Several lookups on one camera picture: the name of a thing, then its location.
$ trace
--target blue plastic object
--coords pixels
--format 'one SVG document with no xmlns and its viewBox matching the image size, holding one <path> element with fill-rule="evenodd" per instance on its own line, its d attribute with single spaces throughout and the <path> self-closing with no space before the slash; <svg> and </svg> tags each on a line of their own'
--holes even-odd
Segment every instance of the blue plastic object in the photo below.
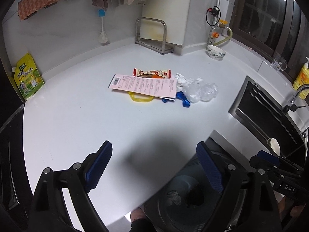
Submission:
<svg viewBox="0 0 309 232">
<path fill-rule="evenodd" d="M 93 162 L 85 173 L 85 191 L 89 193 L 90 190 L 95 189 L 98 182 L 112 157 L 112 144 L 109 141 L 104 142 L 101 148 L 96 152 Z"/>
<path fill-rule="evenodd" d="M 265 152 L 265 151 L 263 151 L 263 150 L 259 151 L 259 152 L 257 153 L 257 156 L 258 156 L 259 158 L 261 158 L 261 159 L 264 159 L 264 160 L 266 160 L 266 161 L 268 161 L 268 162 L 270 162 L 270 163 L 276 165 L 276 166 L 279 166 L 279 165 L 280 165 L 280 160 L 279 160 L 278 157 L 276 157 L 276 156 L 274 156 L 274 155 L 271 155 L 271 154 L 269 154 L 269 153 L 267 153 L 267 152 Z"/>
<path fill-rule="evenodd" d="M 190 107 L 191 103 L 190 103 L 190 101 L 187 99 L 187 97 L 183 94 L 182 91 L 179 91 L 179 92 L 176 93 L 176 98 L 182 100 L 182 106 L 183 106 L 183 107 Z M 167 99 L 162 99 L 162 102 L 163 102 L 163 103 L 166 103 L 167 101 L 169 101 L 169 100 L 167 100 Z"/>
<path fill-rule="evenodd" d="M 222 174 L 201 142 L 196 146 L 196 155 L 206 173 L 211 187 L 219 193 L 222 193 L 224 190 Z"/>
<path fill-rule="evenodd" d="M 99 10 L 98 10 L 98 16 L 99 16 L 99 17 L 105 16 L 105 11 L 104 11 L 103 9 L 99 9 Z"/>
</svg>

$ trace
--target person's hand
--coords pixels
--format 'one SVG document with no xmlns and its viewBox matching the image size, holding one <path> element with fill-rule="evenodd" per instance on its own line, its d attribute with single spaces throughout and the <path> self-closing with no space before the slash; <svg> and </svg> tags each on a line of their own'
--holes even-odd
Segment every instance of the person's hand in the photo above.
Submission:
<svg viewBox="0 0 309 232">
<path fill-rule="evenodd" d="M 137 208 L 131 211 L 130 218 L 132 223 L 138 219 L 147 219 L 147 216 L 145 215 L 144 211 L 141 208 Z"/>
<path fill-rule="evenodd" d="M 286 201 L 286 197 L 283 197 L 282 200 L 278 204 L 280 216 L 281 216 L 282 212 L 285 209 L 285 201 Z M 295 218 L 300 216 L 300 214 L 301 214 L 302 210 L 304 209 L 304 207 L 305 207 L 305 205 L 293 207 L 291 212 L 290 212 L 290 216 L 291 217 L 295 217 Z"/>
</svg>

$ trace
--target orange towel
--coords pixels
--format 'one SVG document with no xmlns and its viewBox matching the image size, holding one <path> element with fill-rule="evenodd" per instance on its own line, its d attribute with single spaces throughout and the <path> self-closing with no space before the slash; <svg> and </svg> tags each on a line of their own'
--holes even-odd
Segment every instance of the orange towel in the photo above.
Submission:
<svg viewBox="0 0 309 232">
<path fill-rule="evenodd" d="M 18 3 L 18 16 L 21 20 L 24 20 L 39 9 L 58 1 L 59 0 L 21 0 Z"/>
</svg>

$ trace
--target ceramic bowl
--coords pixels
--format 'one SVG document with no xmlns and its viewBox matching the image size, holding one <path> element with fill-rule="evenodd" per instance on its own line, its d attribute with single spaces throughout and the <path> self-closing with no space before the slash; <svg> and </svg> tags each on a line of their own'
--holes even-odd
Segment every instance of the ceramic bowl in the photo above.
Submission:
<svg viewBox="0 0 309 232">
<path fill-rule="evenodd" d="M 223 49 L 220 49 L 217 46 L 208 45 L 207 46 L 208 55 L 215 60 L 222 60 L 226 54 Z"/>
</svg>

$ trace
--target stainless steel sink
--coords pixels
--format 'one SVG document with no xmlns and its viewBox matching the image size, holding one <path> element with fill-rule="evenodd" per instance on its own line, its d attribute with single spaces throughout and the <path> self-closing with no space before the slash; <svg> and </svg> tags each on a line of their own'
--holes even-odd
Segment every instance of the stainless steel sink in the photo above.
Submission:
<svg viewBox="0 0 309 232">
<path fill-rule="evenodd" d="M 273 155 L 276 154 L 267 144 L 269 138 L 278 141 L 281 157 L 304 166 L 305 142 L 299 129 L 288 115 L 284 115 L 282 106 L 248 76 L 229 113 L 251 131 Z"/>
</svg>

